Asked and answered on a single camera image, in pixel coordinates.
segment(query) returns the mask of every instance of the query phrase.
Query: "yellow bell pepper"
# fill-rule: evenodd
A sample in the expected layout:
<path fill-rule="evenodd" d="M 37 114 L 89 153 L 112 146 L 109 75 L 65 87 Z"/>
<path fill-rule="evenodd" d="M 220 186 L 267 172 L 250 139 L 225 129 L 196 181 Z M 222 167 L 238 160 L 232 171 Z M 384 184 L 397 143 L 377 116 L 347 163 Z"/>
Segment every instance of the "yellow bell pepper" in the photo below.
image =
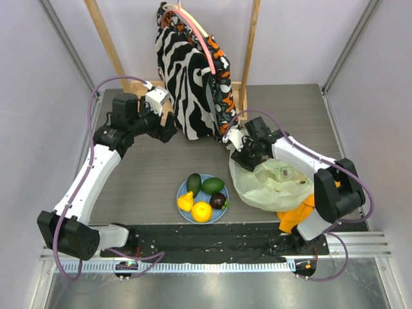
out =
<path fill-rule="evenodd" d="M 189 191 L 188 193 L 186 193 L 185 195 L 179 196 L 178 197 L 178 207 L 182 210 L 182 211 L 191 211 L 192 207 L 193 207 L 193 192 Z"/>

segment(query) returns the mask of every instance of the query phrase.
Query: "green avocado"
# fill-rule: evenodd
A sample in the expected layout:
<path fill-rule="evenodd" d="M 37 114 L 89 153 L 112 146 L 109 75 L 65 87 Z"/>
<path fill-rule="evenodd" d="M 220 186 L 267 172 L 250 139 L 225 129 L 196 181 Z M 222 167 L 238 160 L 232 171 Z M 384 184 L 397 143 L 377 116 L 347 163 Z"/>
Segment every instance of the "green avocado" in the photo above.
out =
<path fill-rule="evenodd" d="M 220 192 L 224 186 L 225 186 L 225 183 L 223 182 L 223 180 L 217 177 L 212 177 L 212 178 L 206 179 L 202 183 L 201 189 L 207 194 L 215 194 L 217 192 Z"/>
<path fill-rule="evenodd" d="M 193 198 L 197 197 L 201 189 L 201 178 L 199 174 L 191 174 L 186 181 L 187 192 L 193 192 Z"/>

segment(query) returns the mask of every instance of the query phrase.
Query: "bowl of fruit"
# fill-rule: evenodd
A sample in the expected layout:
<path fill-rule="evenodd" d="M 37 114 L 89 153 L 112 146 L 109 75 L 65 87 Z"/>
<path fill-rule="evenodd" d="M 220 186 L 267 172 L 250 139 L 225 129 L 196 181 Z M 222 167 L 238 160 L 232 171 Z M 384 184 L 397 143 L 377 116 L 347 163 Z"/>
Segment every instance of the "bowl of fruit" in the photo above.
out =
<path fill-rule="evenodd" d="M 176 203 L 189 222 L 209 224 L 219 220 L 229 206 L 229 192 L 217 177 L 191 174 L 178 190 Z"/>

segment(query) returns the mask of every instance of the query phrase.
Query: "eggplant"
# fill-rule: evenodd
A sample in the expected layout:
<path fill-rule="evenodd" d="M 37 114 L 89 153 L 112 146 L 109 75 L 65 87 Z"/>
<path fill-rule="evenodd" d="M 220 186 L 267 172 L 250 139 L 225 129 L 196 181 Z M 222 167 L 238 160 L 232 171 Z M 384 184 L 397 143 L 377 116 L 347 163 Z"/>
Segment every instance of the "eggplant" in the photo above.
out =
<path fill-rule="evenodd" d="M 209 203 L 213 209 L 223 209 L 229 206 L 229 201 L 226 199 L 226 196 L 220 192 L 217 192 L 212 195 L 211 202 Z"/>

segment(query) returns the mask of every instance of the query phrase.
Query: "orange cloth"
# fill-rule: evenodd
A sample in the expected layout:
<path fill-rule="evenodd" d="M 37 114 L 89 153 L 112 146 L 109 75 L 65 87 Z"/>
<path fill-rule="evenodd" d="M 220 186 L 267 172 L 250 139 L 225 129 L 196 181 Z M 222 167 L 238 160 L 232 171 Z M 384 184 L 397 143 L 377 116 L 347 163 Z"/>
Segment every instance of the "orange cloth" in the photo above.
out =
<path fill-rule="evenodd" d="M 335 182 L 336 186 L 341 185 L 340 182 Z M 277 216 L 281 220 L 279 224 L 279 230 L 285 233 L 292 233 L 292 229 L 295 225 L 298 225 L 305 220 L 312 211 L 315 209 L 315 195 L 309 195 L 300 206 L 292 211 L 278 212 Z"/>

